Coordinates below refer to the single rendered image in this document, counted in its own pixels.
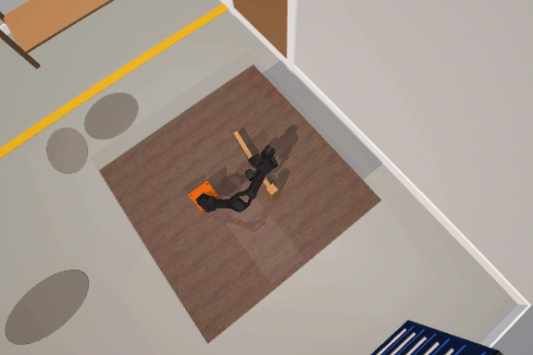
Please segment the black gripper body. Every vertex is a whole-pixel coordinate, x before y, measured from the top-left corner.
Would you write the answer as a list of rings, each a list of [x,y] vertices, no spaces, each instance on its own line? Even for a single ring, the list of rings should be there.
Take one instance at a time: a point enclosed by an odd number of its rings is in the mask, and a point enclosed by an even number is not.
[[[277,161],[275,160],[275,158],[272,156],[270,158],[272,161],[273,161],[273,164],[274,164],[274,168],[278,166],[278,163]],[[255,173],[257,172],[257,170],[255,170],[254,172],[251,170],[251,168],[247,171],[245,171],[245,175],[248,177],[249,181],[252,181],[254,179],[254,176],[255,176]]]

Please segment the wooden bed post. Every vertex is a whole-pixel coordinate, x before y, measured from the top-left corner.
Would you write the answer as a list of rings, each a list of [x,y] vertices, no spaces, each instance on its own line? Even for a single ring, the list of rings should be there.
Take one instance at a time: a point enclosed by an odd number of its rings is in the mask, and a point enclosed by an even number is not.
[[[267,197],[272,202],[274,202],[279,197],[279,190],[273,183],[266,188],[266,193],[267,193]]]

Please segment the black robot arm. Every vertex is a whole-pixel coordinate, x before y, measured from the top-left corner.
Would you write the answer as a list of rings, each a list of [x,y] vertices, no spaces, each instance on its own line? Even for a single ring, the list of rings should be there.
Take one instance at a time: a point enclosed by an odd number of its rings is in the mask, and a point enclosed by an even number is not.
[[[203,208],[206,212],[215,211],[216,208],[232,209],[236,212],[242,212],[248,208],[252,200],[256,197],[261,184],[263,183],[267,174],[269,174],[273,168],[273,161],[270,159],[272,155],[276,152],[271,146],[267,146],[262,152],[261,156],[257,154],[251,156],[248,159],[250,165],[257,170],[254,179],[252,180],[249,188],[244,191],[237,192],[234,196],[231,196],[230,199],[221,199],[218,200],[214,196],[207,196],[206,194],[201,194],[197,199],[197,205]],[[245,203],[240,197],[247,195],[249,200]]]

